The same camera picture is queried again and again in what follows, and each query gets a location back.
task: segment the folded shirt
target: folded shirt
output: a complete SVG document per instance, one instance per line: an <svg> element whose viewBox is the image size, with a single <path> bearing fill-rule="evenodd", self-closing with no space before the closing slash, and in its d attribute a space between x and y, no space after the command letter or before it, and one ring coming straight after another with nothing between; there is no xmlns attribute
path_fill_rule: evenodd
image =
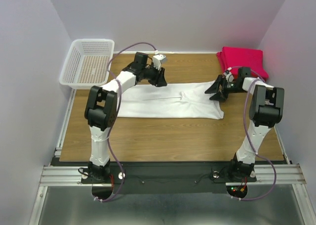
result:
<svg viewBox="0 0 316 225"><path fill-rule="evenodd" d="M268 73L263 69L263 52L259 49L223 47L221 52L216 54L223 72L230 67L250 67L257 72L264 80L269 78ZM232 69L234 77L238 76L238 68Z"/></svg>
<svg viewBox="0 0 316 225"><path fill-rule="evenodd" d="M123 93L118 117L222 119L219 102L204 93L213 83L136 85Z"/></svg>

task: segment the red cloth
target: red cloth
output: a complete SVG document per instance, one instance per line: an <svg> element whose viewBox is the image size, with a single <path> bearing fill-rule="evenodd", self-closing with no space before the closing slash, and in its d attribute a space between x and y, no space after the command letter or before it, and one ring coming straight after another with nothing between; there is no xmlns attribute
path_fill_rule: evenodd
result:
<svg viewBox="0 0 316 225"><path fill-rule="evenodd" d="M256 71L264 80L269 78L268 73L263 69L263 52L258 49L223 47L221 52L216 54L223 72L230 67L250 67ZM238 76L238 68L232 69L234 77Z"/></svg>

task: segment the gray floor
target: gray floor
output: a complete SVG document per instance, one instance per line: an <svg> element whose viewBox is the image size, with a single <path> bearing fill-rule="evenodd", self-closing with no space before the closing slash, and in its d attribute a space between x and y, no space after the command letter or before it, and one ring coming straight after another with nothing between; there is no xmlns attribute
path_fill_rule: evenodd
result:
<svg viewBox="0 0 316 225"><path fill-rule="evenodd" d="M270 185L249 187L258 196ZM125 195L116 201L93 201L89 187L51 187L46 195L41 225L303 225L291 185L278 185L254 202L228 195Z"/></svg>

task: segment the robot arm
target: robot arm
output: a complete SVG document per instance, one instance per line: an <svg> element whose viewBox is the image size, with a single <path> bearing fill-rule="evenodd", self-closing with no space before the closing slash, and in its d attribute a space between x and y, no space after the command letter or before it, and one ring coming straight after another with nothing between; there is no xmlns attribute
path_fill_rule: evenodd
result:
<svg viewBox="0 0 316 225"><path fill-rule="evenodd" d="M135 86L143 79L156 87L167 85L164 78L164 68L161 65L166 61L163 54L154 55L152 63L147 64L148 55L137 52L134 61L122 69L117 79L90 90L84 116L88 120L91 132L91 157L88 163L88 174L102 180L110 173L110 155L108 153L108 136L117 117L117 103L119 85L121 93Z"/></svg>
<svg viewBox="0 0 316 225"><path fill-rule="evenodd" d="M253 171L256 154L267 133L279 123L283 115L284 89L276 88L250 77L250 68L238 69L236 80L229 71L219 75L215 83L205 93L215 93L210 99L226 101L229 93L250 91L253 95L250 108L249 138L254 146L253 151L249 140L245 137L241 147L231 160L230 177L249 177Z"/></svg>

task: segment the stack of red fabric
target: stack of red fabric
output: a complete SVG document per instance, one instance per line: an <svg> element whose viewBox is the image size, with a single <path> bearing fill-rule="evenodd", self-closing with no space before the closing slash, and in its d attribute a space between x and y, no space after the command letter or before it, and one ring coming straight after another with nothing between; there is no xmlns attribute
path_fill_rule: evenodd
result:
<svg viewBox="0 0 316 225"><path fill-rule="evenodd" d="M223 47L221 52L217 53L217 58L221 64L223 72L228 68L233 67L250 67L264 80L269 78L267 72L263 69L263 52L258 49L249 48L233 48ZM238 68L231 70L231 73L236 78L238 76ZM257 77L257 74L251 72L253 77Z"/></svg>

